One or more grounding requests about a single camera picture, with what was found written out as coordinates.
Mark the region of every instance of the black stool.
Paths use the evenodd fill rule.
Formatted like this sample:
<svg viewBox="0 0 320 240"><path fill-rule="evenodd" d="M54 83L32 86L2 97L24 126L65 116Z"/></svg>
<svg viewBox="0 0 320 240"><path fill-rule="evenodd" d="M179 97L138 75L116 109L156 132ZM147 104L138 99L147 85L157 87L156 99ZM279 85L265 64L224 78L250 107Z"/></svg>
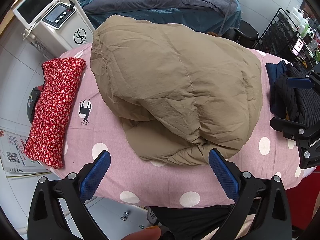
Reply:
<svg viewBox="0 0 320 240"><path fill-rule="evenodd" d="M249 23L241 20L240 27L236 30L233 41L251 49L259 38L259 33Z"/></svg>

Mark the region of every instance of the polka dot bedsheet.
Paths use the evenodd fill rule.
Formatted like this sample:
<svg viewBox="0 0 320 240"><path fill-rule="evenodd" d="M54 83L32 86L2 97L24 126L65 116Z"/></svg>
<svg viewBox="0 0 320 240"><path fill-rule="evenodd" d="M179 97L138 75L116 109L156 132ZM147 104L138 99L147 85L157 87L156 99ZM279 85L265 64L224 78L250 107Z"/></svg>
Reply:
<svg viewBox="0 0 320 240"><path fill-rule="evenodd" d="M269 124L270 87L266 63L278 63L279 57L251 50L262 64L263 107L260 119L241 151L230 158L241 171L255 177L281 177L286 189L297 186L304 171L299 168L295 142L285 139ZM122 203L170 208L201 208L230 204L209 165L173 167L154 161L143 161L125 138L119 119L101 98L90 70L91 43L64 53L61 57L80 57L87 62L74 100L65 135L62 169L49 168L64 178L79 172L102 150L111 155L111 165L95 195Z"/></svg>

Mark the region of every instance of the white polka dot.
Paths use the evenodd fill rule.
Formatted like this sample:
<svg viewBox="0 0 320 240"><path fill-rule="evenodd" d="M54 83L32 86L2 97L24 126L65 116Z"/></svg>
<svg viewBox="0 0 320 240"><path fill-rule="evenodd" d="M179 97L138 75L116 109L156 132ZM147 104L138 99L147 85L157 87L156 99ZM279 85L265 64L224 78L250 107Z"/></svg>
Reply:
<svg viewBox="0 0 320 240"><path fill-rule="evenodd" d="M131 203L131 204L137 204L140 202L140 199L130 191L121 192L120 199L124 202Z"/></svg>
<svg viewBox="0 0 320 240"><path fill-rule="evenodd" d="M165 166L166 163L161 163L161 162L157 162L157 161L150 161L152 165L157 166L157 167L162 167Z"/></svg>
<svg viewBox="0 0 320 240"><path fill-rule="evenodd" d="M96 143L92 147L92 158L95 160L103 150L109 151L104 143Z"/></svg>
<svg viewBox="0 0 320 240"><path fill-rule="evenodd" d="M68 143L67 143L67 141L66 141L66 142L64 143L64 147L63 147L63 155L66 155L67 151L68 151Z"/></svg>
<svg viewBox="0 0 320 240"><path fill-rule="evenodd" d="M183 207L193 207L200 202L200 195L194 191L189 191L181 196L179 202Z"/></svg>
<svg viewBox="0 0 320 240"><path fill-rule="evenodd" d="M263 52L263 51L257 50L257 52L258 52L259 54L263 55L263 56L266 55L265 52Z"/></svg>
<svg viewBox="0 0 320 240"><path fill-rule="evenodd" d="M270 140L267 137L262 137L259 142L259 151L262 155L267 155L270 152Z"/></svg>
<svg viewBox="0 0 320 240"><path fill-rule="evenodd" d="M77 54L75 54L75 56L74 57L81 57L82 56L82 54L83 54L83 50L81 50L81 51L79 51Z"/></svg>
<svg viewBox="0 0 320 240"><path fill-rule="evenodd" d="M55 173L54 168L50 168L50 171L54 174L57 175L57 173Z"/></svg>
<svg viewBox="0 0 320 240"><path fill-rule="evenodd" d="M288 143L288 148L289 148L290 150L292 150L292 149L294 148L295 144L296 144L295 141L290 140L290 139L287 139L287 143Z"/></svg>
<svg viewBox="0 0 320 240"><path fill-rule="evenodd" d="M296 178L298 178L301 174L301 169L300 166L298 165L297 169L296 169L296 173L294 174Z"/></svg>
<svg viewBox="0 0 320 240"><path fill-rule="evenodd" d="M84 108L87 108L87 107L90 107L91 106L91 108L90 108L90 110L89 110L89 114L91 113L91 110L92 110L92 103L91 103L91 101L90 101L90 105L88 106L88 103L89 103L89 100L84 100L84 101L80 101L80 104L79 104L79 107L78 107L78 112L80 113L80 110L81 110L81 107L80 107L80 105L82 106L82 104L83 104L83 107ZM85 118L85 114L79 114L79 116L80 116L80 118L82 118L82 119L84 119Z"/></svg>

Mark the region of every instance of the logo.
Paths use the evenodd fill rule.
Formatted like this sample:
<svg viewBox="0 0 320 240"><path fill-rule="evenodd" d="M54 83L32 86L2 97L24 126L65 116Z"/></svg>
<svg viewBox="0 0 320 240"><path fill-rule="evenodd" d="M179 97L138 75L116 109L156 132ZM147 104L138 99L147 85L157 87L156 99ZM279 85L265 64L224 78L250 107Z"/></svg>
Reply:
<svg viewBox="0 0 320 240"><path fill-rule="evenodd" d="M76 44L82 44L85 41L85 38L87 37L87 34L85 33L85 30L80 28L77 29L75 34L73 35L73 40Z"/></svg>

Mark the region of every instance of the blue clamp pad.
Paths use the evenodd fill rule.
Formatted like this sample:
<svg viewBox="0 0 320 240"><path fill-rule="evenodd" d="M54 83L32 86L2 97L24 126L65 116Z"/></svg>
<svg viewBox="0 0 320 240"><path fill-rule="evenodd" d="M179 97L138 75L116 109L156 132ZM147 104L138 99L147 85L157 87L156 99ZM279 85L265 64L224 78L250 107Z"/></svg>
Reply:
<svg viewBox="0 0 320 240"><path fill-rule="evenodd" d="M239 183L215 150L209 152L209 164L227 197L236 202L239 198Z"/></svg>
<svg viewBox="0 0 320 240"><path fill-rule="evenodd" d="M287 85L291 88L312 89L313 83L308 78L287 78Z"/></svg>
<svg viewBox="0 0 320 240"><path fill-rule="evenodd" d="M110 167L111 156L110 153L104 153L97 160L93 168L89 171L88 175L84 178L80 185L80 199L84 203L86 200L92 199L100 182Z"/></svg>

